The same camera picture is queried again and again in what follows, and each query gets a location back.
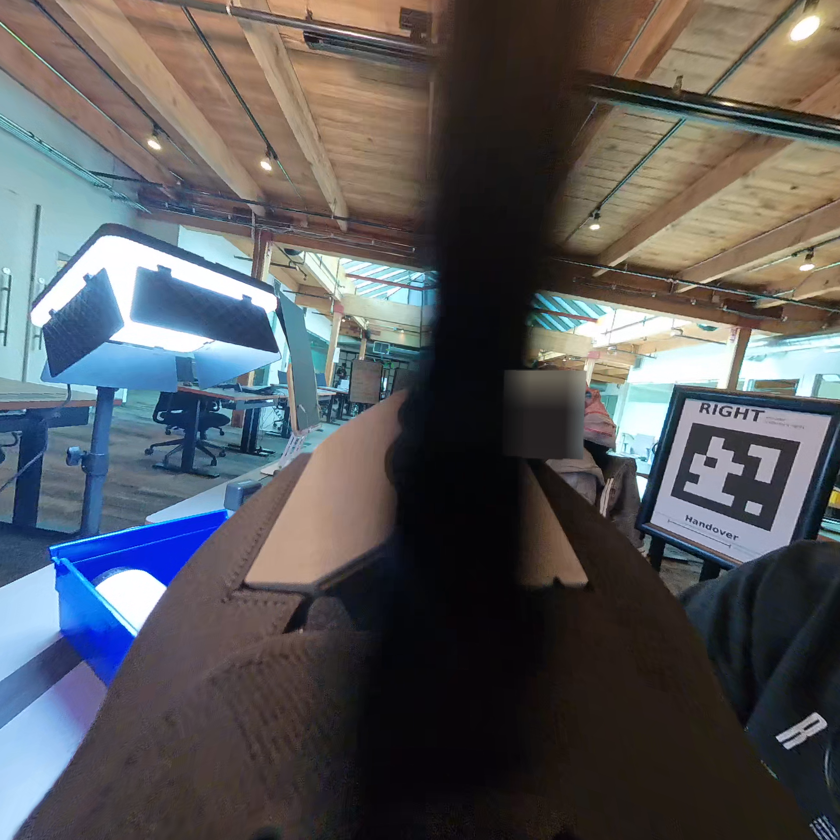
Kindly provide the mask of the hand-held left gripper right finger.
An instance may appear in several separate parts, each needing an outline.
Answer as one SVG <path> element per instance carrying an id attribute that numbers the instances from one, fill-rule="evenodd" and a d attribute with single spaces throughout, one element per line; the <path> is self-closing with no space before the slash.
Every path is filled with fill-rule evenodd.
<path id="1" fill-rule="evenodd" d="M 528 464 L 520 467 L 518 583 L 523 587 L 586 587 L 583 566 Z"/>

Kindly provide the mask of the black framed marker sign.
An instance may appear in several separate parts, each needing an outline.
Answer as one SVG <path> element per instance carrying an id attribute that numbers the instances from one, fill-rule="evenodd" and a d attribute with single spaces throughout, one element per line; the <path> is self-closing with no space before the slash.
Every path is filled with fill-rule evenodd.
<path id="1" fill-rule="evenodd" d="M 673 547 L 707 581 L 816 541 L 838 467 L 837 400 L 676 385 L 636 519 L 651 567 Z"/>

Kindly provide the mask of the wooden top desk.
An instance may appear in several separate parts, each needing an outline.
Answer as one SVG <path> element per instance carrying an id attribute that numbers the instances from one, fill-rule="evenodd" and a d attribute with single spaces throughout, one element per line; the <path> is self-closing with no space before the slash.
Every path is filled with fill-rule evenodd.
<path id="1" fill-rule="evenodd" d="M 177 393 L 198 404 L 196 416 L 200 417 L 203 407 L 214 405 L 219 410 L 213 415 L 242 413 L 238 444 L 228 443 L 221 452 L 239 452 L 242 455 L 261 458 L 273 457 L 276 452 L 259 443 L 261 415 L 264 411 L 279 410 L 280 416 L 288 409 L 288 395 L 285 390 L 274 387 L 254 389 L 239 384 L 202 389 L 197 385 L 178 385 Z"/>
<path id="2" fill-rule="evenodd" d="M 17 447 L 16 470 L 2 481 L 2 491 L 14 488 L 10 528 L 41 532 L 42 460 L 49 447 L 50 430 L 86 426 L 92 420 L 89 446 L 69 449 L 66 462 L 80 467 L 85 476 L 79 533 L 82 537 L 98 534 L 110 467 L 114 408 L 121 403 L 116 389 L 98 387 L 93 395 L 74 393 L 70 385 L 60 388 L 7 379 L 2 379 L 1 385 L 1 431 L 10 434 L 11 445 Z"/>

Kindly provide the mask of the white flip chart board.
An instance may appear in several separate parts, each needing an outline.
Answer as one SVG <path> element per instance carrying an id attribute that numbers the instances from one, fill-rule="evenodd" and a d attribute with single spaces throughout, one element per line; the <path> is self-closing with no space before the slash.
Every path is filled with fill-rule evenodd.
<path id="1" fill-rule="evenodd" d="M 372 406 L 382 399 L 382 362 L 355 359 L 350 369 L 349 400 L 351 403 Z"/>

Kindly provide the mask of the black-sleeved operator arm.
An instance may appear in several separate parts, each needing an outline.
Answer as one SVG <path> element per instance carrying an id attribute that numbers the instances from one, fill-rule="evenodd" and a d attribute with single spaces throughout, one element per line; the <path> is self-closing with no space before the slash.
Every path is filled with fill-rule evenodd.
<path id="1" fill-rule="evenodd" d="M 838 704 L 763 701 L 745 729 L 762 763 L 793 795 L 815 836 L 838 839 Z"/>

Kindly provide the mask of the studio softbox light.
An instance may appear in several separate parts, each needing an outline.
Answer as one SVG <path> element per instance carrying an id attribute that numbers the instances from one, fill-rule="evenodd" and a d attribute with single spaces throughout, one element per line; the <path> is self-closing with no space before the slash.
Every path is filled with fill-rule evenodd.
<path id="1" fill-rule="evenodd" d="M 100 226 L 29 310 L 46 353 L 42 379 L 97 389 L 80 534 L 99 532 L 113 400 L 122 389 L 175 392 L 234 379 L 280 358 L 272 287 L 163 240 Z"/>

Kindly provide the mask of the person's right forearm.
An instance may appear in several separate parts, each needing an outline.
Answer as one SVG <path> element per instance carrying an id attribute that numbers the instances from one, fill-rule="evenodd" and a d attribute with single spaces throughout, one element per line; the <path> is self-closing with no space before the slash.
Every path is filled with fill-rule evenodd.
<path id="1" fill-rule="evenodd" d="M 799 541 L 679 596 L 745 728 L 838 723 L 838 542 Z"/>

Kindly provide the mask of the dark plate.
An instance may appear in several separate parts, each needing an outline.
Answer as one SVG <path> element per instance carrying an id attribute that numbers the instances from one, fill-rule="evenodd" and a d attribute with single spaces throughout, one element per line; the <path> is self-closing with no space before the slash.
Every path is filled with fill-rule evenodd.
<path id="1" fill-rule="evenodd" d="M 383 786 L 489 786 L 517 755 L 527 638 L 503 387 L 565 177 L 587 2 L 453 2 L 437 118 L 431 360 L 395 444 L 401 569 L 372 759 Z"/>

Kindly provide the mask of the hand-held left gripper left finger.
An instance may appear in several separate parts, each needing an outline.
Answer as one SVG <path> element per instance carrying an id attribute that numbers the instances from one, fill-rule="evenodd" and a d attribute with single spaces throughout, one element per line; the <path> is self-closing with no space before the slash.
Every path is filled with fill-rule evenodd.
<path id="1" fill-rule="evenodd" d="M 248 588 L 314 594 L 392 535 L 390 464 L 405 399 L 388 397 L 315 448 L 248 570 Z"/>

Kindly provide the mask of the black panel on white stand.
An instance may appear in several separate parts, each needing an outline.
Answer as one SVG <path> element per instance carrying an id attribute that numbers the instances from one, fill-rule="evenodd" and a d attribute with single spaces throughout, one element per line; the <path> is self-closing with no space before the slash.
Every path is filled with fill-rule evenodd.
<path id="1" fill-rule="evenodd" d="M 288 297 L 280 295 L 279 301 L 280 324 L 289 349 L 287 408 L 290 436 L 278 461 L 260 471 L 263 480 L 273 477 L 298 456 L 310 454 L 321 443 L 317 378 L 305 314 Z"/>

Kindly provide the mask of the blue plastic bin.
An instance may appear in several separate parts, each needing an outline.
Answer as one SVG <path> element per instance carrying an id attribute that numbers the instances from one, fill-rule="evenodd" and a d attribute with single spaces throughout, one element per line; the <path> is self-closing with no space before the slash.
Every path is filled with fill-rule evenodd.
<path id="1" fill-rule="evenodd" d="M 228 519 L 216 510 L 75 539 L 49 548 L 56 576 L 59 629 L 100 681 L 109 686 L 138 633 L 102 600 L 92 583 L 120 567 L 147 571 L 168 587 Z"/>

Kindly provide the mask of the white bottle black cap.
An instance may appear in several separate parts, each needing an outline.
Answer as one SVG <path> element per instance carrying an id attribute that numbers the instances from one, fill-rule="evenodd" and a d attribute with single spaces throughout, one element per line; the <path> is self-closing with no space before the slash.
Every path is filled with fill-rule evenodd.
<path id="1" fill-rule="evenodd" d="M 120 567 L 92 583 L 101 599 L 137 634 L 166 592 L 166 585 L 145 570 Z"/>

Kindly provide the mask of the black office chair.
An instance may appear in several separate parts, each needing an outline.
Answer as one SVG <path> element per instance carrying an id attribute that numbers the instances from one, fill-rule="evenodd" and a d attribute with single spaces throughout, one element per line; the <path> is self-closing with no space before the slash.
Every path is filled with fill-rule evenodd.
<path id="1" fill-rule="evenodd" d="M 152 444 L 144 453 L 152 456 L 159 448 L 166 448 L 163 459 L 154 468 L 184 475 L 215 479 L 214 470 L 219 457 L 226 456 L 223 445 L 209 444 L 209 432 L 225 435 L 231 416 L 221 410 L 215 398 L 201 397 L 192 392 L 161 392 L 155 404 L 153 422 L 162 425 L 167 434 L 180 430 L 180 438 L 167 439 Z"/>

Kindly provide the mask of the person's upper body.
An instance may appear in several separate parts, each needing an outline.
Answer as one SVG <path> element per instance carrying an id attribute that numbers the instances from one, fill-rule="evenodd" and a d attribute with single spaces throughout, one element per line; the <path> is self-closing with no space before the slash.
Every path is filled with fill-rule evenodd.
<path id="1" fill-rule="evenodd" d="M 590 387 L 584 396 L 582 457 L 551 458 L 547 465 L 641 551 L 644 536 L 636 529 L 641 507 L 636 461 L 614 454 L 615 446 L 616 425 L 600 392 Z"/>

